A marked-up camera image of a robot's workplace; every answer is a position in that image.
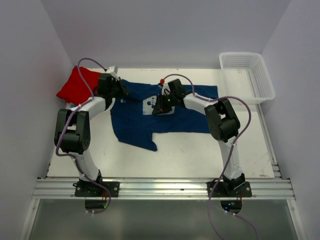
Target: white wall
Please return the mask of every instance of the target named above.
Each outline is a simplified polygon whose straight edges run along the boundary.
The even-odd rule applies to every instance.
[[[219,68],[221,52],[262,52],[290,0],[42,2],[73,64]]]
[[[55,94],[72,64],[39,0],[2,0],[0,33],[0,239],[15,240],[48,168]]]
[[[309,239],[320,238],[320,1],[292,0],[263,50],[275,101],[263,111]]]

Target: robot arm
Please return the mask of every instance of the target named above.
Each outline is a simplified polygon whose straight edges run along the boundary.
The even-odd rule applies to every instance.
[[[186,92],[180,80],[176,79],[162,85],[162,93],[157,96],[152,114],[165,114],[170,112],[173,106],[181,106],[205,115],[210,133],[218,141],[223,166],[226,166],[233,141],[239,134],[240,121],[228,99],[215,103],[210,100],[212,101],[197,93],[193,95],[191,92]],[[228,192],[233,192],[245,182],[245,175],[239,162],[237,143],[235,143],[223,175],[224,188]]]
[[[77,158],[77,164],[81,171],[91,180],[99,184],[102,184],[102,176],[89,152],[91,141],[90,120],[97,114],[108,109],[112,104],[113,98],[122,98],[128,95],[128,93],[128,89],[117,76],[117,68],[109,67],[105,73],[99,75],[97,94],[95,94],[95,97],[93,99],[90,98],[91,101],[82,106],[81,109],[74,114],[60,145],[64,153],[73,154]],[[54,143],[56,146],[68,117],[76,108],[77,107],[60,109],[58,111],[54,135]],[[81,189],[83,192],[92,193],[81,196],[79,194],[79,197],[94,197],[95,194],[100,194],[99,188],[92,185],[81,172],[79,172],[79,181],[76,186],[77,189]]]

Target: white table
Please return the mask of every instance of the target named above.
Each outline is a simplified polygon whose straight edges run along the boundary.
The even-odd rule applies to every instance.
[[[138,69],[120,68],[118,75],[130,82],[157,84],[168,74],[188,76],[195,85],[217,85],[219,96],[225,96],[220,69]],[[180,78],[182,84],[188,82]],[[246,125],[248,112],[243,105],[233,105],[241,122]],[[268,152],[256,105],[251,105],[252,121],[238,140],[240,164],[246,178],[274,178],[271,153]],[[158,151],[150,151],[119,142],[112,124],[110,110],[100,113],[90,122],[92,158],[107,178],[214,178],[223,163],[218,142],[209,133],[154,133]],[[77,169],[68,157],[54,152],[48,177],[78,177]]]

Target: red bag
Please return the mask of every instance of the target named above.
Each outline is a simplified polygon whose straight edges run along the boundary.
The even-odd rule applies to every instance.
[[[82,66],[80,67],[80,71],[91,90],[98,86],[98,77],[101,74],[100,72],[90,71]],[[68,81],[56,96],[64,99],[67,103],[75,105],[82,104],[91,96],[90,91],[81,79],[76,66],[73,68]]]

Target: printed logo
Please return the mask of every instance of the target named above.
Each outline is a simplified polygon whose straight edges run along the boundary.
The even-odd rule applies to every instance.
[[[142,113],[143,115],[151,115],[152,111],[156,107],[157,103],[157,96],[151,96],[143,100],[142,102]],[[172,110],[168,113],[165,113],[166,115],[173,114],[175,112],[175,107],[172,107]]]

